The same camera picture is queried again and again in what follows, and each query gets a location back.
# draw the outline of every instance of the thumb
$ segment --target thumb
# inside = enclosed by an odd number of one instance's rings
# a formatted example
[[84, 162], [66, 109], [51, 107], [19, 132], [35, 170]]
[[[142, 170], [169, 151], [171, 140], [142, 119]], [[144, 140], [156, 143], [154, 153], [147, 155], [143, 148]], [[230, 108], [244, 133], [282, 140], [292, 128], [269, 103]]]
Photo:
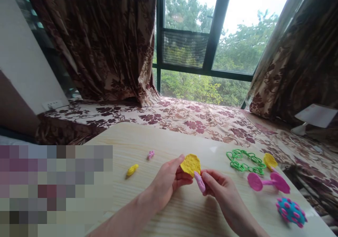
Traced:
[[172, 170], [176, 170], [178, 169], [178, 167], [181, 165], [181, 163], [184, 161], [184, 155], [181, 154], [178, 158], [174, 159], [173, 162], [171, 163], [170, 167], [172, 168]]
[[218, 182], [207, 172], [202, 173], [203, 181], [215, 192], [218, 189]]

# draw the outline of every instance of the floral bedspread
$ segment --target floral bedspread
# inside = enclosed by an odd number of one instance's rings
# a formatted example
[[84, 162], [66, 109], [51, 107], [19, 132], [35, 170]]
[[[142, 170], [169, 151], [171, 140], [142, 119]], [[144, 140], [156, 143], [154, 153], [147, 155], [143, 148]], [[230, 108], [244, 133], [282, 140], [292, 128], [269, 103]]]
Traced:
[[143, 108], [136, 102], [98, 103], [75, 98], [70, 100], [70, 105], [45, 112], [39, 118], [40, 144], [74, 144], [73, 139], [79, 144], [78, 137], [71, 136], [69, 130], [86, 137], [81, 144], [91, 139], [91, 134], [97, 135], [111, 125], [133, 122], [269, 152], [280, 163], [293, 164], [288, 155], [236, 108], [168, 97]]
[[[294, 183], [307, 188], [321, 216], [336, 218], [338, 214], [338, 154], [246, 110], [168, 97], [144, 108], [132, 101], [97, 103], [75, 98], [69, 106], [39, 118], [40, 144], [81, 145], [111, 125], [133, 122], [246, 147], [251, 152], [271, 153]], [[324, 152], [318, 153], [314, 145], [320, 145]]]

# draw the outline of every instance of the person's left hand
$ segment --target person's left hand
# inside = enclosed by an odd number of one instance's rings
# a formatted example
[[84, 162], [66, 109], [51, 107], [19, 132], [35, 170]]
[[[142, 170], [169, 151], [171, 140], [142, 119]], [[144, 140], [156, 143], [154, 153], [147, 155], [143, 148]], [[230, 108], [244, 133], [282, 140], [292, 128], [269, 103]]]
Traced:
[[167, 205], [175, 190], [183, 185], [193, 183], [193, 177], [183, 172], [180, 167], [183, 161], [184, 155], [181, 154], [180, 157], [164, 163], [148, 187], [157, 211], [162, 210]]

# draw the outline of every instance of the blue play dough ball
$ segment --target blue play dough ball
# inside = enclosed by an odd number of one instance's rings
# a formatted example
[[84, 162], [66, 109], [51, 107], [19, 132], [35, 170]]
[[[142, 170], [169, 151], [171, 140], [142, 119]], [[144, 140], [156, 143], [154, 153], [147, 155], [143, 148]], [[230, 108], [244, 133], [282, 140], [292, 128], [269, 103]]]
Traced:
[[289, 198], [279, 198], [276, 206], [278, 212], [285, 220], [297, 224], [300, 228], [303, 228], [305, 222], [307, 222], [305, 213], [301, 210], [299, 205], [291, 201]]

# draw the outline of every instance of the light wooden table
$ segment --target light wooden table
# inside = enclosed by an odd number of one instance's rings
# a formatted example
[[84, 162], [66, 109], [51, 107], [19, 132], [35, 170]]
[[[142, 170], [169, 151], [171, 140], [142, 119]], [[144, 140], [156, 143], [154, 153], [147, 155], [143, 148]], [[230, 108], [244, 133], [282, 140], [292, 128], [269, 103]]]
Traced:
[[[291, 187], [291, 193], [287, 197], [300, 205], [308, 219], [303, 229], [293, 223], [284, 223], [275, 206], [276, 199], [284, 194], [277, 192], [272, 186], [265, 186], [261, 192], [255, 192], [248, 185], [248, 173], [241, 173], [230, 167], [226, 152], [241, 147], [127, 122], [113, 125], [86, 145], [113, 145], [113, 204], [111, 211], [107, 212], [99, 223], [148, 187], [164, 162], [182, 153], [193, 153], [199, 157], [202, 168], [216, 169], [235, 181], [246, 206], [270, 236], [335, 236], [278, 168]], [[155, 151], [155, 156], [147, 161], [150, 150]], [[263, 153], [255, 147], [248, 151], [263, 158]], [[138, 164], [139, 168], [126, 180], [126, 172], [134, 164]], [[268, 170], [265, 170], [264, 179], [269, 179]], [[196, 182], [180, 188], [166, 208], [147, 224], [142, 235], [236, 236], [223, 218], [215, 199], [203, 197]]]

